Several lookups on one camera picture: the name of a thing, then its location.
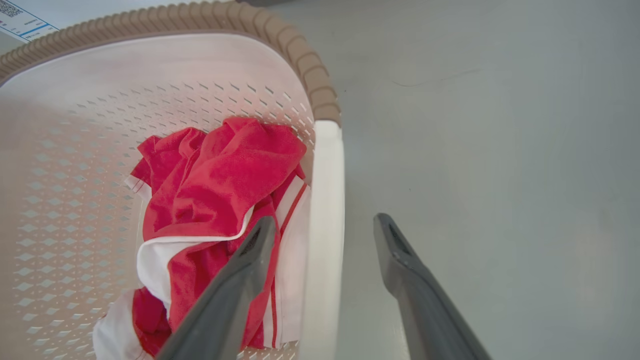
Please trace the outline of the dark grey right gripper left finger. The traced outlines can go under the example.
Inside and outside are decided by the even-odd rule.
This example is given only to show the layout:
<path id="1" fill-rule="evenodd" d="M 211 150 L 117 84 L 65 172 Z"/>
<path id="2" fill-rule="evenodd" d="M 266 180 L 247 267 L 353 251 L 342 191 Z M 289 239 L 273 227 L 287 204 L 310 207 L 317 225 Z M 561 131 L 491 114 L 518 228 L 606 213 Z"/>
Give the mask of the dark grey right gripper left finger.
<path id="1" fill-rule="evenodd" d="M 236 360 L 251 302 L 265 287 L 276 225 L 260 218 L 156 360 Z"/>

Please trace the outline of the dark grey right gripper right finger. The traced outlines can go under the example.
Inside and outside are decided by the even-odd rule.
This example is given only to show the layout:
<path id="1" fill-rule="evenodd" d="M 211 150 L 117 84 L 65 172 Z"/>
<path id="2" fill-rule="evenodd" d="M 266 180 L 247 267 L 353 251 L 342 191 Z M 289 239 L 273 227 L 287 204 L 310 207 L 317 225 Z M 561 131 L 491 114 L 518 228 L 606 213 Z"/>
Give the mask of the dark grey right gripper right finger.
<path id="1" fill-rule="evenodd" d="M 393 218 L 374 217 L 382 282 L 396 299 L 411 360 L 492 360 Z"/>

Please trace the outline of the white laundry basket tan rim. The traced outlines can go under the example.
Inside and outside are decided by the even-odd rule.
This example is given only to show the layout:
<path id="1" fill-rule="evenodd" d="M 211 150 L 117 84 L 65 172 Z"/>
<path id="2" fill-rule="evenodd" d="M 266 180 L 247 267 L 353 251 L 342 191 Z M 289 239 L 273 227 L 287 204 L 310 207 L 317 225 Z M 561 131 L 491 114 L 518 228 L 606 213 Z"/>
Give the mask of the white laundry basket tan rim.
<path id="1" fill-rule="evenodd" d="M 345 243 L 338 92 L 292 24 L 233 0 L 91 19 L 0 56 L 0 360 L 96 360 L 93 328 L 142 286 L 151 136 L 231 116 L 288 125 L 311 188 L 301 337 L 245 360 L 335 360 Z"/>

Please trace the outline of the red and white garment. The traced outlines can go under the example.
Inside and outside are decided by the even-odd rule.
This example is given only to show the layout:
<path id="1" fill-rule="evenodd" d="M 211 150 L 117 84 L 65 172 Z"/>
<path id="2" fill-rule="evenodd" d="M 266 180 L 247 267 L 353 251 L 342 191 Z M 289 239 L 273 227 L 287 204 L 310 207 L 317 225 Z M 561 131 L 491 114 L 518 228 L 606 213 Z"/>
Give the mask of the red and white garment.
<path id="1" fill-rule="evenodd" d="M 279 349 L 301 337 L 311 187 L 307 148 L 287 125 L 227 118 L 210 133 L 151 136 L 126 185 L 147 202 L 136 269 L 93 329 L 97 360 L 155 360 L 206 287 L 263 217 L 275 222 L 266 279 L 240 347 Z"/>

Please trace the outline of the white printed label sheet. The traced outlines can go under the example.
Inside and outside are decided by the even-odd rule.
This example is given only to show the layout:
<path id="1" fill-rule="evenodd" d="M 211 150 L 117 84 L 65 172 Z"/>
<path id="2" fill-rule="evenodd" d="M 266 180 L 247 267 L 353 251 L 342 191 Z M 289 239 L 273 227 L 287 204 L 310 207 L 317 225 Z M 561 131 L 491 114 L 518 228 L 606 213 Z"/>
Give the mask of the white printed label sheet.
<path id="1" fill-rule="evenodd" d="M 9 0 L 0 0 L 0 31 L 23 43 L 31 43 L 58 32 L 59 28 Z"/>

